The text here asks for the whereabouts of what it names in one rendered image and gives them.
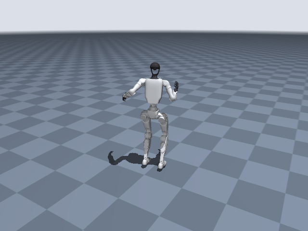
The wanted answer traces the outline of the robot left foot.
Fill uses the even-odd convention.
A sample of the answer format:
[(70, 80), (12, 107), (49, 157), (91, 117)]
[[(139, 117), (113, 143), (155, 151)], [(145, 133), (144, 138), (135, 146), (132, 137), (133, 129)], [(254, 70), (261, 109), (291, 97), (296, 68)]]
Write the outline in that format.
[(150, 162), (150, 160), (151, 160), (150, 157), (148, 157), (147, 160), (146, 160), (146, 158), (145, 158), (145, 159), (143, 159), (142, 164), (143, 164), (143, 165), (146, 165), (148, 162)]

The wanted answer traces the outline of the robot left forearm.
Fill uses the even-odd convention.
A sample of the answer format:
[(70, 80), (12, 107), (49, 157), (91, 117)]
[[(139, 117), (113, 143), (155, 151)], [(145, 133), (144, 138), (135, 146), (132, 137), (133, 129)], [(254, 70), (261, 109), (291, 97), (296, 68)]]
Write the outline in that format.
[(125, 97), (125, 98), (129, 98), (131, 95), (129, 94), (129, 92), (131, 91), (132, 89), (130, 89), (127, 93), (125, 93), (124, 95), (123, 95), (123, 97)]

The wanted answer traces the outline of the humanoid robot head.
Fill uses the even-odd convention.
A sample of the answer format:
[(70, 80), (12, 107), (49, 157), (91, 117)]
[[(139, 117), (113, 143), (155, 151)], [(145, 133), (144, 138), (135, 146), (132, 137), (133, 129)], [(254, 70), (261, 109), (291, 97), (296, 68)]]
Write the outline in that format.
[(160, 71), (160, 65), (158, 63), (154, 62), (150, 65), (150, 69), (151, 69), (151, 72), (152, 72), (152, 69), (153, 70), (159, 69), (157, 74), (153, 74), (153, 72), (152, 72), (152, 77), (150, 78), (150, 79), (159, 79), (157, 77), (157, 75), (159, 74), (159, 71)]

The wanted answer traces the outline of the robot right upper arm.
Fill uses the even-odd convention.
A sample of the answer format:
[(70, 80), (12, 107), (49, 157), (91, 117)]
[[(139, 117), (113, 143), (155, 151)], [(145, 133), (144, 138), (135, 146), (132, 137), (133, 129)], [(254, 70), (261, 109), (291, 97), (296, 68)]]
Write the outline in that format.
[(169, 95), (169, 100), (172, 102), (175, 100), (174, 96), (173, 96), (173, 91), (171, 88), (170, 83), (167, 80), (162, 80), (163, 81), (163, 86), (166, 87), (167, 93)]

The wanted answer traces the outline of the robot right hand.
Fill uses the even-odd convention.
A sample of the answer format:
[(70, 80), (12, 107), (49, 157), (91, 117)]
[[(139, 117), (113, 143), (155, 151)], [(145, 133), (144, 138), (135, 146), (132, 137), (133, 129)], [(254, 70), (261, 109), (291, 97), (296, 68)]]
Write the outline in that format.
[(176, 85), (176, 86), (175, 86), (176, 88), (174, 89), (174, 91), (177, 92), (179, 86), (178, 86), (178, 82), (177, 82), (177, 81), (176, 81), (175, 83), (176, 83), (176, 84), (175, 84), (175, 85)]

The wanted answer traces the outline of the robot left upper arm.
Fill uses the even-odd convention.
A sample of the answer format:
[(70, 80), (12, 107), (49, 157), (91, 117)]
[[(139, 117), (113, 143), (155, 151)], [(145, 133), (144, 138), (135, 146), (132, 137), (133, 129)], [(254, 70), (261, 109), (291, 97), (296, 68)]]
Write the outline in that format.
[(136, 85), (133, 87), (133, 89), (129, 92), (129, 94), (131, 95), (131, 96), (133, 96), (135, 93), (136, 93), (136, 91), (142, 86), (144, 86), (145, 85), (145, 78), (141, 78), (137, 83), (136, 83)]

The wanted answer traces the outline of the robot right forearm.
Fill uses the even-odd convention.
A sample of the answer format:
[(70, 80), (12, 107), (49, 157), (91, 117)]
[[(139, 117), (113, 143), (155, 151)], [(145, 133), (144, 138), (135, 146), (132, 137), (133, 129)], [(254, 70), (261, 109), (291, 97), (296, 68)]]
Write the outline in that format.
[(176, 100), (177, 99), (177, 92), (175, 92), (174, 90), (173, 90), (173, 96), (174, 96), (174, 98)]

